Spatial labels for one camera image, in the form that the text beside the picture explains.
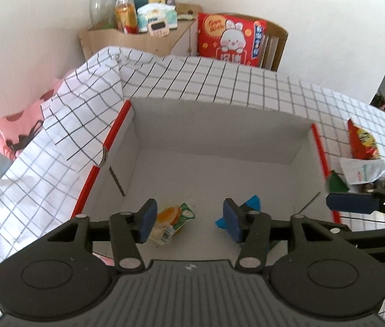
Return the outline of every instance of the plastic bag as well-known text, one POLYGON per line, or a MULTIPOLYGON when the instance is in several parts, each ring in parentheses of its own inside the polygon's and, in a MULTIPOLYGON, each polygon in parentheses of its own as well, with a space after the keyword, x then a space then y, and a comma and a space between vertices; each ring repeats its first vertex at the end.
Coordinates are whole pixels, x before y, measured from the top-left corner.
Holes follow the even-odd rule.
POLYGON ((348 184, 373 183, 385 177, 385 161, 346 159, 341 157, 342 172, 348 184))

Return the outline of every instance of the pink fabric with print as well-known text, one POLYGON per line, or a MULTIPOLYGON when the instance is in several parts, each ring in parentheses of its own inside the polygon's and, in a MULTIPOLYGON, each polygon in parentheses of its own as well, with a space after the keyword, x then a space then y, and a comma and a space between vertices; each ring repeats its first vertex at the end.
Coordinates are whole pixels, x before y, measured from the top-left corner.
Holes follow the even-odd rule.
POLYGON ((41 104, 51 98, 63 82, 55 79, 53 88, 25 110, 0 118, 0 153, 14 161, 43 126, 41 104))

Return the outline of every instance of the metal screw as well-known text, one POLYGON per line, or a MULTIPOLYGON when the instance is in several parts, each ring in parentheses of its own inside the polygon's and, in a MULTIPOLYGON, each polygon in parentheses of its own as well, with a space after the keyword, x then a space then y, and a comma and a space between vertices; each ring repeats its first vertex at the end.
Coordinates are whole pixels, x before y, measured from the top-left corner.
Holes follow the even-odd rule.
POLYGON ((135 269, 141 265, 141 261, 137 258, 123 258, 120 261, 120 267, 124 269, 135 269))
POLYGON ((261 261, 255 257, 244 257, 240 259, 240 266, 243 268, 257 268, 261 261))

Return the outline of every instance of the white wall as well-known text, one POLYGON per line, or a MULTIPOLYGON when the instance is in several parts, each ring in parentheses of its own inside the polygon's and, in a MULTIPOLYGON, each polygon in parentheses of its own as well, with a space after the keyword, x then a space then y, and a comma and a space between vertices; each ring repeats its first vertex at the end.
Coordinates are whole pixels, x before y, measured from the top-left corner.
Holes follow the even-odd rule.
POLYGON ((288 30, 279 71, 369 103, 385 75, 385 0, 178 0, 288 30))
POLYGON ((150 149, 289 165, 311 128, 309 120, 283 112, 177 99, 131 102, 137 136, 150 149))
MULTIPOLYGON (((23 110, 84 62, 89 0, 0 0, 0 117, 23 110)), ((0 155, 0 176, 6 159, 0 155)))

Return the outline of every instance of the red package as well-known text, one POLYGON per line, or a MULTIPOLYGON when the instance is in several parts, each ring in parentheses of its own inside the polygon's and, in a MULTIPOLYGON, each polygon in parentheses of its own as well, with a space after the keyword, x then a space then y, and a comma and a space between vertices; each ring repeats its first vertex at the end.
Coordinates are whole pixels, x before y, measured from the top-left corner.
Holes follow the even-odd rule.
POLYGON ((368 131, 355 126, 351 119, 347 122, 347 126, 353 158, 360 160, 378 159, 379 150, 374 136, 368 131))
POLYGON ((198 14, 198 54, 213 59, 260 66, 267 22, 231 15, 198 14))

